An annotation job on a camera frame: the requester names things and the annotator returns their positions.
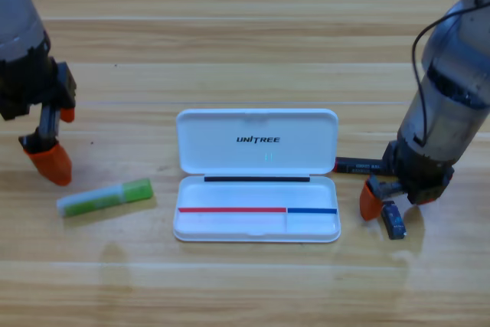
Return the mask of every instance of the robotic arm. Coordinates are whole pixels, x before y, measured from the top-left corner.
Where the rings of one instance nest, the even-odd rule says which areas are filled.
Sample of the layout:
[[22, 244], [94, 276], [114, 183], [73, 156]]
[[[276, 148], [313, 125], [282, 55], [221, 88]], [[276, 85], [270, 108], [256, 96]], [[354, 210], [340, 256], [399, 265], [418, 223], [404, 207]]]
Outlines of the robotic arm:
[[32, 0], [0, 0], [0, 114], [4, 120], [42, 104], [39, 127], [19, 137], [38, 171], [58, 185], [71, 181], [71, 161], [57, 141], [58, 122], [74, 120], [77, 85], [51, 43]]
[[407, 193], [412, 204], [437, 199], [490, 113], [489, 5], [460, 0], [434, 29], [423, 53], [425, 76], [382, 159], [397, 180], [372, 175], [366, 181], [360, 198], [366, 221], [378, 217], [392, 195]]

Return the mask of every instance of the unitree logo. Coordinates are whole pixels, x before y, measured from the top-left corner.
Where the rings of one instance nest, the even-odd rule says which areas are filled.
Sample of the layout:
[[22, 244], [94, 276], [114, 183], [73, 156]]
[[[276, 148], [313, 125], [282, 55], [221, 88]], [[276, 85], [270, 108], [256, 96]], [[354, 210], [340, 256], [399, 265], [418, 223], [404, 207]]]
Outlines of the unitree logo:
[[280, 137], [238, 137], [237, 142], [250, 142], [250, 143], [279, 143]]

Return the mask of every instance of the green cap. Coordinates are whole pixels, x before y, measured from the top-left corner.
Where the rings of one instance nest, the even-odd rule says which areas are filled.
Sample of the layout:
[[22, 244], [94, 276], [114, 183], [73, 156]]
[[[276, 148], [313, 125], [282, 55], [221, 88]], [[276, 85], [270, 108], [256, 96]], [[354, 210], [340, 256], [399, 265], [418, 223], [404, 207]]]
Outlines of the green cap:
[[153, 197], [152, 183], [150, 179], [130, 181], [122, 185], [126, 202], [141, 201]]

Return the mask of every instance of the blue stripe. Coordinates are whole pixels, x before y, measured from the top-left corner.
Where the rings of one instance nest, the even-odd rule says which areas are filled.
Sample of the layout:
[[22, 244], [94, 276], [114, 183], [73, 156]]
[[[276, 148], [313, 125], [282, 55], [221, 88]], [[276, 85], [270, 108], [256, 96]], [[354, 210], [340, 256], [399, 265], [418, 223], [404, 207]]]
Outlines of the blue stripe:
[[336, 208], [288, 208], [288, 214], [337, 214]]

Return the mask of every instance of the case lid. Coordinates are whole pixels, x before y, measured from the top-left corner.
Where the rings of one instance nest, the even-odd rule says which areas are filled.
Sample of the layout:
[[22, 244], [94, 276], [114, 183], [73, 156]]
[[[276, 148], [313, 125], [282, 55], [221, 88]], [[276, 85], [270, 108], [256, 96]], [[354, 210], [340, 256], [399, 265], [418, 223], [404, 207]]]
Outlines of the case lid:
[[325, 174], [338, 118], [327, 109], [202, 109], [177, 117], [181, 167], [205, 175]]

